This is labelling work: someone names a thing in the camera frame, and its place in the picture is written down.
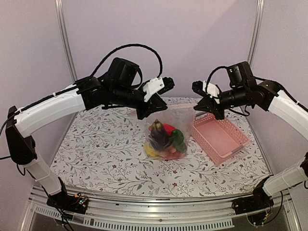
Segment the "orange red toy mango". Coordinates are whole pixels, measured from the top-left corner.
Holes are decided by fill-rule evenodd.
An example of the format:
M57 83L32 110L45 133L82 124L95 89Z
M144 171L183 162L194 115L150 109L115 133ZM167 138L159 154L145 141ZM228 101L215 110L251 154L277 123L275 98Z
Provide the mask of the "orange red toy mango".
M163 124L165 131L167 132L168 136L171 136L172 132L176 129L174 126L170 124Z

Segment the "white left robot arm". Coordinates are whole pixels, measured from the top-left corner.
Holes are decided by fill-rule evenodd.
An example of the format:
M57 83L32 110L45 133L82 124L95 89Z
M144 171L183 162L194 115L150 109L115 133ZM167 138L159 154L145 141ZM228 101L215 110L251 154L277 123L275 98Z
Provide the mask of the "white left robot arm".
M12 107L3 127L12 160L23 166L61 208L71 205L71 197L65 186L55 176L50 166L36 150L38 133L45 133L53 123L95 107L111 109L132 108L138 119L166 110L161 95L172 89L169 77L158 75L150 80L133 84L136 75L142 75L140 67L123 58L115 58L102 76L94 73L77 80L63 90L52 93L30 105Z

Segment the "yellow toy fruit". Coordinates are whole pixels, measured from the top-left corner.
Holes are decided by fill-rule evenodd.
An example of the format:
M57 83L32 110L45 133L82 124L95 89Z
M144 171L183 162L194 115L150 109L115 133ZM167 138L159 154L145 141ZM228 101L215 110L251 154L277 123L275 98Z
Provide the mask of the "yellow toy fruit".
M149 144L144 145L144 151L149 157L159 158L159 155L157 154L156 150Z

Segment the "clear zip top bag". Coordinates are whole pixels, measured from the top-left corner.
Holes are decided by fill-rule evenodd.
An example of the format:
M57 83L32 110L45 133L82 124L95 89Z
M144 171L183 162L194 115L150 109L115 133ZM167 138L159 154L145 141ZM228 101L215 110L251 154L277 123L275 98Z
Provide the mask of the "clear zip top bag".
M171 105L137 120L145 136L144 152L154 159L173 160L187 155L195 117L194 103Z

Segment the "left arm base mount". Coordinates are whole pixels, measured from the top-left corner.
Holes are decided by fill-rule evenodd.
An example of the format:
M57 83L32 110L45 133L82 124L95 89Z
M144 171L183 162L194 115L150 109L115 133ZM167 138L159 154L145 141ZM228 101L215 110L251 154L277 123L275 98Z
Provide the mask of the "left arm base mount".
M63 211L86 214L89 204L89 198L86 195L82 195L81 193L69 195L66 189L55 195L50 195L46 190L44 191L48 197L48 206L52 206Z

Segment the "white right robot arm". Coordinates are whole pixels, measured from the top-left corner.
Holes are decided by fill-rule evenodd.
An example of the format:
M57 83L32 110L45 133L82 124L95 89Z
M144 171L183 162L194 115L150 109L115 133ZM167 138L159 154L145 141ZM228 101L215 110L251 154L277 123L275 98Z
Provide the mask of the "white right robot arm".
M223 120L225 110L237 106L257 105L266 112L288 124L289 128L279 132L274 141L279 142L278 149L286 145L288 151L295 149L295 145L308 140L308 110L296 101L288 91L278 82L262 79L259 84L240 83L231 90L220 92L218 86L205 81L196 81L192 84L193 92L202 96L201 101L194 107L196 111L203 111L214 115L215 119ZM305 156L298 162L283 171L269 177L260 185L260 190L249 198L249 206L259 210L267 203L268 197L288 188L301 184L308 179L308 158Z

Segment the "purple toy eggplant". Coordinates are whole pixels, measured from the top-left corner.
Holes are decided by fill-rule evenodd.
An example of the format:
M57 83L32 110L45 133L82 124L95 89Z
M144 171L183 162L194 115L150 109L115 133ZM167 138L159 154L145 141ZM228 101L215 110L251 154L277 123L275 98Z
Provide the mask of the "purple toy eggplant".
M150 144L157 151L162 151L170 145L170 137L158 119L150 126Z

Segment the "green toy lime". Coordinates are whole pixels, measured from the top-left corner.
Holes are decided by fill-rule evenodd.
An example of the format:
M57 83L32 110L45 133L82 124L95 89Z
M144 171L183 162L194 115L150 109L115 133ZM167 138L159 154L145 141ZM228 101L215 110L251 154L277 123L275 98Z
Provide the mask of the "green toy lime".
M187 151L187 145L185 143L185 138L181 130L175 129L171 132L170 139L172 140L173 146L177 151L184 153Z

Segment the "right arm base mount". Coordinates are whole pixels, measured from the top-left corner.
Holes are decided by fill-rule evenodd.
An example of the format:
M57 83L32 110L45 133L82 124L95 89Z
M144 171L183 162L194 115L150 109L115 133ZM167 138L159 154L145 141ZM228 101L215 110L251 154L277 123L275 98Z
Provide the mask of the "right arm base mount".
M264 183L268 178L269 177L264 178L253 189L251 196L239 197L232 201L231 207L235 211L235 214L238 215L238 214L253 212L274 205L272 197L268 196L263 190Z

